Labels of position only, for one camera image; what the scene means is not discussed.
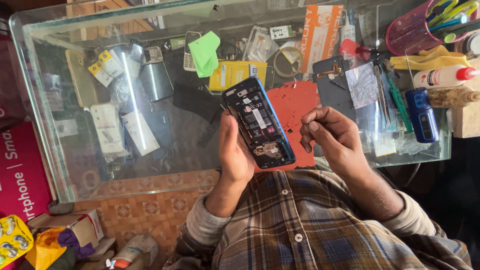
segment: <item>beige phone case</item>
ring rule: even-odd
[[[88,71],[84,64],[86,55],[71,49],[65,51],[68,68],[72,75],[73,86],[78,98],[78,105],[83,108],[90,108],[98,104],[96,96],[95,77]]]

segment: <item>pink pen holder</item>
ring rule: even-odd
[[[386,43],[392,53],[402,56],[407,52],[407,55],[412,55],[445,43],[443,40],[434,37],[427,26],[428,9],[438,2],[440,0],[427,1],[390,24],[387,30]],[[476,18],[477,10],[472,13],[470,20]],[[466,36],[467,34],[461,35],[453,42]]]

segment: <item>glass tabletop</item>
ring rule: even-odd
[[[275,42],[279,47],[300,44],[307,5],[343,5],[357,29],[357,42],[387,51],[386,28],[419,3],[184,0],[144,5],[137,0],[104,0],[15,14],[12,33],[60,201],[211,188],[221,166],[221,93],[229,82],[199,78],[191,71],[187,31],[193,38],[214,32],[224,45],[219,53],[242,60],[255,27],[289,26],[284,29],[290,37]],[[264,55],[266,62],[249,59],[239,67],[245,74],[232,80],[247,78],[252,64],[262,73],[267,91],[293,80],[278,72],[288,73],[291,64],[275,69],[274,57]],[[401,73],[399,77],[398,88],[408,90],[409,77]],[[376,110],[363,108],[363,113],[357,109],[358,115],[375,117]],[[435,115],[440,140],[428,146],[415,144],[415,136],[405,131],[382,135],[358,122],[372,166],[449,158],[451,135],[445,113],[439,110]],[[397,146],[393,153],[378,156],[391,141]],[[325,163],[319,147],[315,157]]]

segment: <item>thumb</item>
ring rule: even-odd
[[[237,146],[239,125],[235,117],[233,117],[232,115],[226,116],[225,122],[227,122],[228,124],[225,131],[223,148],[227,150],[233,150]]]
[[[343,147],[343,145],[341,145],[341,143],[339,143],[320,123],[312,121],[308,125],[308,128],[315,139],[315,142],[327,152],[339,151]]]

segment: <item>yellow bag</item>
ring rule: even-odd
[[[0,269],[33,247],[33,236],[17,216],[0,219]]]
[[[25,256],[35,270],[47,269],[65,252],[67,247],[61,247],[57,241],[63,230],[63,227],[51,228],[36,236],[34,247]]]

